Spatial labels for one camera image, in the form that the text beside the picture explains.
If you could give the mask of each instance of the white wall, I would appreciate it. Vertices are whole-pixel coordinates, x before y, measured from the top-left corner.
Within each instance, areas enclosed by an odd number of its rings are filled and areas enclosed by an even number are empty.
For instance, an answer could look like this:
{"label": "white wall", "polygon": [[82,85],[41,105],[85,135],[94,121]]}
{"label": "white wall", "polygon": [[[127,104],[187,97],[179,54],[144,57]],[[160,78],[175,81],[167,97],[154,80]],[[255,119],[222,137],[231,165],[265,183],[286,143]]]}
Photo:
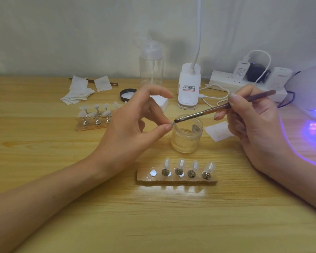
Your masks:
{"label": "white wall", "polygon": [[[0,73],[138,77],[131,38],[147,30],[163,45],[164,77],[177,78],[194,52],[196,0],[0,0]],[[203,77],[256,48],[272,66],[315,65],[316,0],[203,0]]]}

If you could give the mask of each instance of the wooden desk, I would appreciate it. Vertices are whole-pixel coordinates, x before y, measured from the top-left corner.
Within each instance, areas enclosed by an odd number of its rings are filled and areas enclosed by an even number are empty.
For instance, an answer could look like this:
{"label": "wooden desk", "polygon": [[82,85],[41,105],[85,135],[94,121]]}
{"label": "wooden desk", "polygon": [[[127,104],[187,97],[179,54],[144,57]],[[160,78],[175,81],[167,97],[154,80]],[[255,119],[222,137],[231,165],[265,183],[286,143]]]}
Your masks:
{"label": "wooden desk", "polygon": [[[67,106],[59,100],[68,92],[67,78],[0,77],[0,192],[91,153],[105,129],[76,132],[78,107],[121,103],[120,90],[139,86],[138,80],[112,81],[119,86]],[[164,85],[176,93],[177,80]],[[224,95],[211,89],[204,94]],[[176,101],[165,112],[170,119],[192,113]],[[197,110],[206,108],[199,101]],[[307,117],[292,106],[281,113],[295,149],[316,161],[316,143],[302,132]],[[216,123],[212,116],[202,121]],[[147,129],[152,127],[147,122]],[[166,157],[197,159],[201,165],[214,160],[219,182],[136,184],[137,167],[161,164]],[[215,143],[204,132],[195,153],[180,154],[167,135],[134,165],[64,208],[17,252],[316,252],[316,210],[256,172],[235,137]]]}

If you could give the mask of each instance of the forearm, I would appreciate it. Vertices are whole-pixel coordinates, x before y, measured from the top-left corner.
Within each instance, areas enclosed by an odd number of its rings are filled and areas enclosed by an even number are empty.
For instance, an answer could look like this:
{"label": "forearm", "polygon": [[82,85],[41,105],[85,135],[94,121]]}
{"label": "forearm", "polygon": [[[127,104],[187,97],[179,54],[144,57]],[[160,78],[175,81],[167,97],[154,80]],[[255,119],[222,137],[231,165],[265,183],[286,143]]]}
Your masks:
{"label": "forearm", "polygon": [[90,159],[0,194],[0,252],[9,252],[60,209],[104,181]]}
{"label": "forearm", "polygon": [[316,208],[316,163],[293,154],[270,177]]}

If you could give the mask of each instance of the power strip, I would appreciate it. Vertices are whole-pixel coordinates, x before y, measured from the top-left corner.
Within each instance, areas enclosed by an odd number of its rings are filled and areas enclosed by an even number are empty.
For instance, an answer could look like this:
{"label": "power strip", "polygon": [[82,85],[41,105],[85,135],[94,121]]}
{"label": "power strip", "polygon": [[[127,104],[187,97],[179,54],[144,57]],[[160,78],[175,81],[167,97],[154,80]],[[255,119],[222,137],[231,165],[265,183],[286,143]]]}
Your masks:
{"label": "power strip", "polygon": [[[211,79],[209,84],[217,84],[220,85],[221,87],[228,89],[230,92],[237,92],[240,88],[247,84],[251,84],[251,82],[246,81],[246,80],[235,80],[232,78],[233,74],[232,73],[225,73],[225,72],[219,72],[219,71],[213,71],[211,75]],[[264,83],[256,83],[254,84],[257,86],[259,89],[262,91],[267,91],[270,89],[265,88]],[[215,90],[221,90],[218,86],[210,86],[209,88],[215,89]],[[287,91],[283,87],[280,90],[276,90],[276,94],[273,96],[270,96],[269,98],[274,101],[274,102],[282,102],[285,97],[287,96]]]}

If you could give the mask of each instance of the person's left hand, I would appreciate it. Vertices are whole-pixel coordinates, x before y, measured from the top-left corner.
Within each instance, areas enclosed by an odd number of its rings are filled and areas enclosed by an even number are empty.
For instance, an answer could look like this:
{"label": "person's left hand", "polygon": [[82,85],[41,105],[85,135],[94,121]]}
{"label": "person's left hand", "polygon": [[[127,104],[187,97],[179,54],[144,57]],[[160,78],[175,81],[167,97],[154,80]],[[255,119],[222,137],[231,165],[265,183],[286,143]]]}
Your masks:
{"label": "person's left hand", "polygon": [[[132,164],[154,142],[172,129],[171,121],[150,95],[173,98],[166,88],[147,84],[141,87],[121,108],[112,111],[111,121],[96,150],[88,157],[101,167],[107,179]],[[143,133],[147,118],[157,124]]]}

